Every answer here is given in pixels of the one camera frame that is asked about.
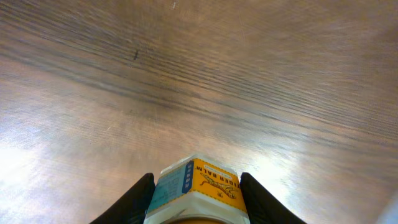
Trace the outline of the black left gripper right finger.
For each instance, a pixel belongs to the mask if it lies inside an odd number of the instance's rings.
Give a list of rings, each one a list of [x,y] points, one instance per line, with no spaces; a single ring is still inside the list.
[[[306,224],[250,173],[241,174],[240,187],[251,224]]]

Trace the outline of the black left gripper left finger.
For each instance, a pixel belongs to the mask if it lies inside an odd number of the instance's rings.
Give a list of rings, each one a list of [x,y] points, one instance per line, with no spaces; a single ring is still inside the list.
[[[154,175],[146,173],[90,224],[143,224],[154,191]]]

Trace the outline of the small jar with gold lid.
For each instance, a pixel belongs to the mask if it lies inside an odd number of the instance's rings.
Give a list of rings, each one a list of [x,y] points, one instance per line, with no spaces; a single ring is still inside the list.
[[[144,223],[249,223],[237,172],[194,154],[160,173]]]

